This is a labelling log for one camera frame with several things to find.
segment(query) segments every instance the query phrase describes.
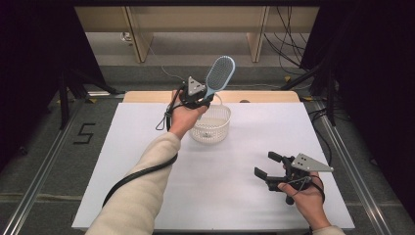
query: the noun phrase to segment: sleeve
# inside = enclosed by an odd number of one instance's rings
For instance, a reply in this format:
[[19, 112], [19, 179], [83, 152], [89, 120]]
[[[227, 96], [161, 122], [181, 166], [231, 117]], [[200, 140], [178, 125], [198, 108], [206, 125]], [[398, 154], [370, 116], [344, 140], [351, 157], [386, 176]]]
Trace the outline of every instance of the sleeve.
[[343, 230], [338, 226], [330, 226], [312, 231], [313, 235], [345, 235]]
[[[167, 132], [155, 139], [127, 175], [170, 160], [180, 149], [179, 138]], [[152, 234], [172, 165], [120, 187], [92, 222], [86, 234]]]

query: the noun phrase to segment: plastic basket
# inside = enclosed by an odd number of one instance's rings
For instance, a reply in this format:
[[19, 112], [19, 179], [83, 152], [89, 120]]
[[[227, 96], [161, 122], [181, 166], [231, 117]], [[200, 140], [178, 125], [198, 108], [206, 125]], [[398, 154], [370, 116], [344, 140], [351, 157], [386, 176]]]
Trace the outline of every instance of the plastic basket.
[[192, 137], [204, 144], [215, 144], [225, 139], [229, 130], [231, 110], [224, 105], [210, 105], [207, 112], [191, 129]]

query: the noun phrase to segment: finger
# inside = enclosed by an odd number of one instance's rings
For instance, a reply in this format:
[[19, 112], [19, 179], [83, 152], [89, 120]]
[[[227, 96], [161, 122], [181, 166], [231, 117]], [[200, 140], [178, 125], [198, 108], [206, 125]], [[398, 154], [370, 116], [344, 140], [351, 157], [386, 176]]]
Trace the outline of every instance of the finger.
[[298, 192], [290, 184], [286, 184], [286, 183], [278, 184], [278, 188], [290, 197], [292, 197], [293, 195], [295, 195]]

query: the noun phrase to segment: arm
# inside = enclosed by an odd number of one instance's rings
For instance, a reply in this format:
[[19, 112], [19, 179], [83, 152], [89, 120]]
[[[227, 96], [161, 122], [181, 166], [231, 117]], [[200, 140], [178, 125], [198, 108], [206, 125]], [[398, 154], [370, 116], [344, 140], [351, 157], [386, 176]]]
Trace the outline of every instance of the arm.
[[[323, 188], [321, 180], [318, 178], [317, 172], [311, 172], [312, 181], [320, 188]], [[323, 197], [320, 192], [314, 187], [310, 186], [306, 190], [297, 191], [291, 185], [280, 183], [278, 188], [285, 192], [288, 196], [293, 196], [296, 202], [297, 209], [302, 216], [307, 220], [313, 234], [315, 235], [341, 235], [345, 234], [342, 229], [337, 226], [332, 226], [327, 219], [326, 213], [323, 209]]]
[[[169, 131], [147, 147], [127, 175], [173, 158], [180, 149], [180, 140], [207, 109], [175, 109]], [[170, 165], [143, 175], [116, 190], [86, 234], [152, 234], [171, 168]]]

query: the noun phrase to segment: floor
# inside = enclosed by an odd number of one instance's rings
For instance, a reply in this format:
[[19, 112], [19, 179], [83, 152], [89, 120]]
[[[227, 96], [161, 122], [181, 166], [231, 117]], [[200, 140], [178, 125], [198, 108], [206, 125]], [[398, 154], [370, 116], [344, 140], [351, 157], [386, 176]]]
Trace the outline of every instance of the floor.
[[[137, 64], [128, 41], [121, 39], [120, 33], [87, 33], [97, 61], [107, 83], [118, 90], [171, 90], [179, 84], [181, 78], [192, 75], [202, 80], [207, 68], [220, 55], [231, 56], [236, 64], [235, 77], [228, 89], [273, 90], [286, 83], [286, 79], [298, 77], [302, 73], [292, 63], [280, 56], [264, 41], [260, 61], [252, 63], [250, 49], [243, 33], [157, 33], [151, 43], [152, 50], [145, 63]], [[281, 42], [273, 34], [267, 34], [276, 48]], [[307, 35], [294, 34], [298, 47], [304, 47]], [[292, 46], [283, 46], [283, 52], [291, 60], [298, 61]], [[307, 87], [311, 79], [300, 84], [294, 90], [304, 100], [309, 112], [319, 110], [322, 97], [309, 97]], [[88, 90], [99, 90], [87, 86]], [[51, 167], [46, 171], [43, 181], [35, 193], [33, 204], [27, 214], [21, 217], [20, 234], [83, 234], [71, 228], [82, 195], [99, 157], [111, 125], [116, 106], [122, 102], [120, 97], [108, 96], [87, 101], [73, 100], [70, 103], [73, 120], [62, 143], [55, 139], [62, 133], [59, 130], [60, 108], [58, 96], [50, 103], [49, 113], [45, 114], [32, 132], [29, 141], [24, 144], [27, 155], [17, 153], [9, 165], [0, 173], [0, 229], [4, 230], [9, 219], [32, 188], [33, 178], [43, 161], [56, 152]], [[362, 202], [353, 184], [352, 175], [345, 167], [341, 154], [337, 150], [330, 128], [325, 125], [324, 117], [315, 122], [321, 133], [321, 146], [327, 156], [332, 157], [332, 166], [336, 181], [344, 197], [347, 208], [356, 228], [346, 234], [415, 234], [415, 225], [397, 199], [391, 187], [375, 164], [371, 163], [371, 154], [359, 136], [352, 120], [342, 109], [342, 103], [336, 103], [336, 130], [345, 143], [355, 168], [373, 198], [386, 222], [386, 233], [380, 233], [377, 225], [371, 221], [368, 209]], [[78, 135], [79, 130], [93, 133], [88, 137]], [[303, 234], [304, 231], [285, 231], [278, 234]]]

